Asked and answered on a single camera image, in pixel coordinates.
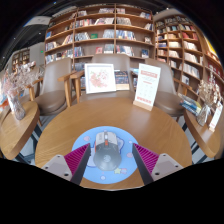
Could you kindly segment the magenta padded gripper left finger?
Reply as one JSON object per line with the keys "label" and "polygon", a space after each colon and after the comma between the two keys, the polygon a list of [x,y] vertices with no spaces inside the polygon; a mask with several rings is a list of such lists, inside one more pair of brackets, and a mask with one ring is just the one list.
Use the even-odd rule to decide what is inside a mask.
{"label": "magenta padded gripper left finger", "polygon": [[91,154],[90,144],[85,144],[67,155],[56,155],[42,169],[79,185]]}

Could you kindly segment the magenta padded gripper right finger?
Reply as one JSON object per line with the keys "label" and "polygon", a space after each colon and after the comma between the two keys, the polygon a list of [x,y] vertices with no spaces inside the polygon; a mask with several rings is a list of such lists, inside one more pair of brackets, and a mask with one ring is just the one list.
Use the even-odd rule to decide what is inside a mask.
{"label": "magenta padded gripper right finger", "polygon": [[145,185],[182,169],[168,154],[157,154],[136,143],[132,146],[132,154]]}

